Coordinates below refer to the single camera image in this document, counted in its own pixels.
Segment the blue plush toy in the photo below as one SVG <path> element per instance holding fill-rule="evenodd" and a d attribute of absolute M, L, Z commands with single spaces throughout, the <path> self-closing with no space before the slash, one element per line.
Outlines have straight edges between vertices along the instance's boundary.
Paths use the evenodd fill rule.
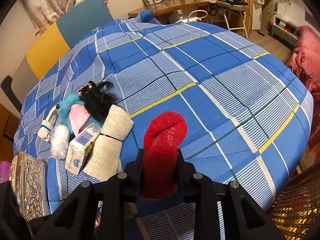
<path fill-rule="evenodd" d="M 94 123 L 102 126 L 103 123 L 89 114 L 77 93 L 68 94 L 56 105 L 56 110 L 61 122 L 66 125 L 71 134 L 77 136 L 87 126 Z"/>

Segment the pink blanket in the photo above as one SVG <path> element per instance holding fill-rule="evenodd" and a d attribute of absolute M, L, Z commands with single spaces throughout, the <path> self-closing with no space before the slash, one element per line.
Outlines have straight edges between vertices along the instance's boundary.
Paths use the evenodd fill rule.
<path fill-rule="evenodd" d="M 308 145 L 315 162 L 319 162 L 319 36 L 307 25 L 301 26 L 298 34 L 299 38 L 286 65 L 313 97 L 313 117 Z"/>

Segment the wooden desk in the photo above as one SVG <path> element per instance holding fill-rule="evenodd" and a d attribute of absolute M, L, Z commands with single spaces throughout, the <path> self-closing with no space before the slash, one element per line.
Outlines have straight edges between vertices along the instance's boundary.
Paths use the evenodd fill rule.
<path fill-rule="evenodd" d="M 128 16 L 129 18 L 133 18 L 144 10 L 151 10 L 151 15 L 153 17 L 157 18 L 161 24 L 167 24 L 169 22 L 169 15 L 176 10 L 205 7 L 208 4 L 208 1 L 202 0 L 170 0 L 141 7 L 129 12 Z"/>

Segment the ornate silver tissue box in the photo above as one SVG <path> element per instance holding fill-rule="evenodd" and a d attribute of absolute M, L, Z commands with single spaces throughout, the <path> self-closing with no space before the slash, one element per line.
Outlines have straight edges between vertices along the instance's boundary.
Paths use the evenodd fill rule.
<path fill-rule="evenodd" d="M 26 221 L 47 215 L 46 168 L 42 160 L 23 151 L 18 152 L 11 162 L 9 180 Z"/>

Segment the white sock blue stripe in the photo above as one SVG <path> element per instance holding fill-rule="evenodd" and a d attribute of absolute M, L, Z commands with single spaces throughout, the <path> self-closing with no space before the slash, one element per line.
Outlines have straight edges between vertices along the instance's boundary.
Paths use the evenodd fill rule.
<path fill-rule="evenodd" d="M 55 105 L 49 111 L 47 117 L 42 120 L 40 129 L 37 133 L 37 136 L 45 141 L 49 141 L 49 133 L 54 129 L 55 123 L 57 120 L 57 109 L 59 108 L 58 105 Z"/>

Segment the purple cardboard box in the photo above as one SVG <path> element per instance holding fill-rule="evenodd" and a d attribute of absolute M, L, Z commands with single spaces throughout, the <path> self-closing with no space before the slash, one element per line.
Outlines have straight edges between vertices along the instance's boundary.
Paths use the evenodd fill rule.
<path fill-rule="evenodd" d="M 0 183 L 9 180 L 11 163 L 8 161 L 0 161 Z"/>

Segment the red sock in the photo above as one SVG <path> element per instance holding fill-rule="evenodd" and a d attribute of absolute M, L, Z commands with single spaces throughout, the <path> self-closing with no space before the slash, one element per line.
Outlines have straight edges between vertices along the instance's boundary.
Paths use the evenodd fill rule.
<path fill-rule="evenodd" d="M 186 134 L 187 124 L 177 112 L 163 112 L 151 120 L 143 140 L 143 198 L 162 199 L 177 191 L 174 173 Z"/>

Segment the folding chair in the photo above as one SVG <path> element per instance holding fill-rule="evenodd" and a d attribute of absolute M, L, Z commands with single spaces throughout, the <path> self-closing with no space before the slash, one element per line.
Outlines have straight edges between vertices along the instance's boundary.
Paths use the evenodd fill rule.
<path fill-rule="evenodd" d="M 228 31 L 240 32 L 248 38 L 252 0 L 217 0 L 216 8 L 222 14 Z"/>

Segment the blue plaid bed cover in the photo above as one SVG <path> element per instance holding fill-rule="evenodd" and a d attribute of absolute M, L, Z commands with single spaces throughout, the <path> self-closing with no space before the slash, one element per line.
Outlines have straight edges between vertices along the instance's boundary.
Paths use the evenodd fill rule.
<path fill-rule="evenodd" d="M 109 90 L 134 122 L 106 181 L 65 169 L 37 136 L 51 108 L 89 81 Z M 125 200 L 125 167 L 151 120 L 177 112 L 192 163 L 195 203 L 178 191 Z M 48 212 L 21 239 L 283 239 L 266 215 L 311 133 L 313 98 L 287 66 L 249 40 L 202 22 L 162 25 L 148 11 L 86 34 L 27 94 L 14 150 L 46 165 Z"/>

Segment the white plastic-wrapped bundle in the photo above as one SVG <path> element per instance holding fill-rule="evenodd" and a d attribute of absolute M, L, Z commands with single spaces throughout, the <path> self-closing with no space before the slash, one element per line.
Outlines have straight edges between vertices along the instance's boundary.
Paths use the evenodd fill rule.
<path fill-rule="evenodd" d="M 48 139 L 51 144 L 52 157 L 60 160 L 65 159 L 68 152 L 70 132 L 66 125 L 58 123 L 49 132 Z"/>

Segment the blue tissue pack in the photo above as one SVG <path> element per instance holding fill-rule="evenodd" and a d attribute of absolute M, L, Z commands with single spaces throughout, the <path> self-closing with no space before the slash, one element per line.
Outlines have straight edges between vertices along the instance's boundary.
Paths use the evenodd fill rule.
<path fill-rule="evenodd" d="M 69 143 L 65 162 L 65 169 L 67 171 L 76 176 L 79 174 L 100 131 L 101 127 L 99 125 L 91 123 Z"/>

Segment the beige cloth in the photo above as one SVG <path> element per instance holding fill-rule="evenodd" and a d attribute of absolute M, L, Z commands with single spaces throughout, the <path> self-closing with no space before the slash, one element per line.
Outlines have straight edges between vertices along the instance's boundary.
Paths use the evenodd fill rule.
<path fill-rule="evenodd" d="M 122 145 L 134 122 L 120 107 L 112 105 L 102 129 L 93 145 L 84 172 L 95 179 L 106 181 L 116 174 Z"/>

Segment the colour-block headboard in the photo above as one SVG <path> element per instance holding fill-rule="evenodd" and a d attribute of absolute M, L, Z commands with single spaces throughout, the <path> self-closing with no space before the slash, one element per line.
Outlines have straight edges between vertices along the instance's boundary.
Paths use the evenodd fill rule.
<path fill-rule="evenodd" d="M 93 29 L 113 20 L 107 0 L 84 0 L 65 12 L 32 44 L 13 74 L 10 101 L 22 103 L 52 66 Z"/>

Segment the black hair wig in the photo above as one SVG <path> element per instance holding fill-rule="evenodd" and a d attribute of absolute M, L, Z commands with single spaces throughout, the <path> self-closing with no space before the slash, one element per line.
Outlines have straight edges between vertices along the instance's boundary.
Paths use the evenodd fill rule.
<path fill-rule="evenodd" d="M 117 98 L 109 92 L 113 83 L 109 80 L 94 83 L 89 81 L 78 91 L 80 100 L 93 119 L 104 123 L 112 105 L 116 104 Z"/>

